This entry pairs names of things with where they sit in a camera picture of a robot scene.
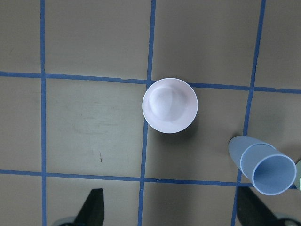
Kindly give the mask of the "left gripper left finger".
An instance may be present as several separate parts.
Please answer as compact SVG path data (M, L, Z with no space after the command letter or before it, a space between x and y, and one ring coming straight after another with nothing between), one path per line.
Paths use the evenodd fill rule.
M102 226L104 223L103 189L92 189L74 220L76 226Z

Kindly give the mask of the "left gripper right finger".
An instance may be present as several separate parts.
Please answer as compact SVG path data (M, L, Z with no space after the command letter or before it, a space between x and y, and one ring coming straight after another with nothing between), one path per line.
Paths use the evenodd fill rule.
M237 193L237 217L242 226L281 226L281 220L249 188L240 186Z

